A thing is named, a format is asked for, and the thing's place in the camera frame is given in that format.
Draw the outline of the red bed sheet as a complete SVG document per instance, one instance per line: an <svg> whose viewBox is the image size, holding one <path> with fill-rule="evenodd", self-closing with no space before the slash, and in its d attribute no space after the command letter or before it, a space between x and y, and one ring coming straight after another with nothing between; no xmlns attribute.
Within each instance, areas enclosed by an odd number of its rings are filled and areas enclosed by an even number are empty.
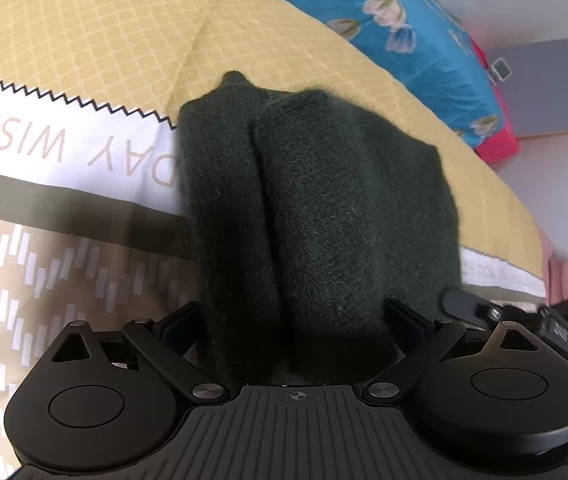
<svg viewBox="0 0 568 480"><path fill-rule="evenodd" d="M473 129L478 136L482 137L482 144L475 148L478 156L493 169L497 169L509 162L519 151L519 143L513 134L510 118L501 92L497 86L497 79L493 76L485 52L470 40L476 58L487 72L491 89L496 100L499 113L496 116L477 119Z"/></svg>

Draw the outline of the grey board against wall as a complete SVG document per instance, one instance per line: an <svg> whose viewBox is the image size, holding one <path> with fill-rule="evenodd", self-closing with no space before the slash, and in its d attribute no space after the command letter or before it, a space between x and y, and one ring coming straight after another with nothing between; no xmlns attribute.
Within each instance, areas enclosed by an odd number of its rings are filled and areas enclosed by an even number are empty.
<svg viewBox="0 0 568 480"><path fill-rule="evenodd" d="M568 38L497 48L486 57L489 66L504 58L512 70L497 86L516 138L568 133Z"/></svg>

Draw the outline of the pink folded bedding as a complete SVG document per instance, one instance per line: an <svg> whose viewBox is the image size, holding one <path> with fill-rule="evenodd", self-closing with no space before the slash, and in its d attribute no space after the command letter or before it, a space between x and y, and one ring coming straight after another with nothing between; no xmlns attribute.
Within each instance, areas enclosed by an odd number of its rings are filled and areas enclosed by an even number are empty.
<svg viewBox="0 0 568 480"><path fill-rule="evenodd" d="M568 259L558 255L553 243L542 227L538 227L542 247L543 281L546 285L546 302L558 304L568 300Z"/></svg>

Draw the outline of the blue floral quilt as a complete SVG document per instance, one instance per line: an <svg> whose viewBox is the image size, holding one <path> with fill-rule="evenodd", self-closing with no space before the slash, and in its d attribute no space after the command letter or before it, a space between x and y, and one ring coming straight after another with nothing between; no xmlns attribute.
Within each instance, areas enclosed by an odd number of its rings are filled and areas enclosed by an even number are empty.
<svg viewBox="0 0 568 480"><path fill-rule="evenodd" d="M472 148L499 107L461 22L438 0L286 0L387 70Z"/></svg>

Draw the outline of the dark green knit sweater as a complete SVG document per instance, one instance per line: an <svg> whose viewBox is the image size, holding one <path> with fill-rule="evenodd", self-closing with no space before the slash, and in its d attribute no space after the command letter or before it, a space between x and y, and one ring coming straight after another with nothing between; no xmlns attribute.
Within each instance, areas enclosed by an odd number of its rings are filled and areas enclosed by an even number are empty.
<svg viewBox="0 0 568 480"><path fill-rule="evenodd" d="M211 343L232 386L363 382L395 357L396 300L430 322L461 283L437 149L321 89L227 73L178 131Z"/></svg>

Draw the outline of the small white digital clock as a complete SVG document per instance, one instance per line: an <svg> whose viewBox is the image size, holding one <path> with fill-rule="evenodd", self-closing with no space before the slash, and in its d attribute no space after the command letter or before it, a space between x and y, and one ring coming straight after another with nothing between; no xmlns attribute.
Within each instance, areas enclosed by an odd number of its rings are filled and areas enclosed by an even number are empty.
<svg viewBox="0 0 568 480"><path fill-rule="evenodd" d="M508 63L505 62L504 58L497 58L494 60L490 64L489 69L492 76L501 82L507 81L512 75L512 70L510 69L510 66L508 66Z"/></svg>

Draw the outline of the patterned yellow beige bedspread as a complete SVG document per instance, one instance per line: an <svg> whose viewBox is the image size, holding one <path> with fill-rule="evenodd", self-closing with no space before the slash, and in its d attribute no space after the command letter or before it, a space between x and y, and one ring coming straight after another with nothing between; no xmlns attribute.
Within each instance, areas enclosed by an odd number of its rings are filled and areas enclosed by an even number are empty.
<svg viewBox="0 0 568 480"><path fill-rule="evenodd" d="M460 210L462 280L543 301L534 219L426 106L284 0L0 0L0 479L10 397L69 322L98 330L195 299L178 199L180 106L238 70L325 88L438 148Z"/></svg>

